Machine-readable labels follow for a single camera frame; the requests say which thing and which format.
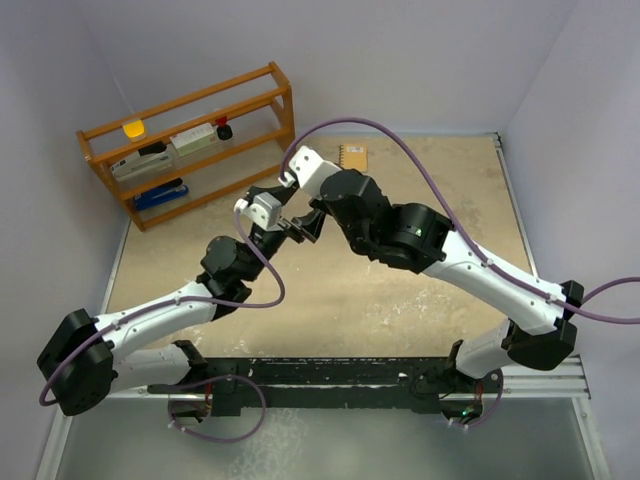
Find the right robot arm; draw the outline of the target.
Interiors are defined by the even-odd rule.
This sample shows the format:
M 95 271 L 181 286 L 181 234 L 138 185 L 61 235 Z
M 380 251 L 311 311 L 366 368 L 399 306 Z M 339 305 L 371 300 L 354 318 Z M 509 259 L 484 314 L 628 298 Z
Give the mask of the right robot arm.
M 418 203 L 391 204 L 376 182 L 357 170 L 321 162 L 290 172 L 312 205 L 336 221 L 355 254 L 447 282 L 505 314 L 496 328 L 454 344 L 444 369 L 452 389 L 467 391 L 512 364 L 551 371 L 573 353 L 577 328 L 570 312 L 531 290 L 579 303 L 583 289 L 576 282 L 553 284 L 500 258 L 480 258 L 449 218 Z

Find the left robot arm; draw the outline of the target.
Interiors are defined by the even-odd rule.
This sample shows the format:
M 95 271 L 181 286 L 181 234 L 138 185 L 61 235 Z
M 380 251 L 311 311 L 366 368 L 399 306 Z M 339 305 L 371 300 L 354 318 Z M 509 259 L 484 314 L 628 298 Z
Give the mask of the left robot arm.
M 250 231 L 242 231 L 238 239 L 214 238 L 201 261 L 201 274 L 176 291 L 111 314 L 92 316 L 85 309 L 67 314 L 36 360 L 45 379 L 39 404 L 76 416 L 128 388 L 201 388 L 206 369 L 191 345 L 147 346 L 184 328 L 253 308 L 248 285 L 263 271 L 277 285 L 284 284 L 271 260 L 292 234 L 281 210 L 297 190 L 297 184 L 250 188 L 234 207 L 236 219 L 251 220 Z

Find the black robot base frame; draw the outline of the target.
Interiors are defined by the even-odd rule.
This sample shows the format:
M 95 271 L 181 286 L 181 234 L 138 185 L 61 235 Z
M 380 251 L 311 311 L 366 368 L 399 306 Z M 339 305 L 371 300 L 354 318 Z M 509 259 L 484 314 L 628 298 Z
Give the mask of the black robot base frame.
M 203 357 L 179 342 L 189 371 L 179 381 L 156 380 L 152 394 L 207 394 L 213 415 L 244 408 L 408 410 L 417 414 L 482 413 L 481 397 L 499 393 L 503 376 L 457 372 L 446 357 Z

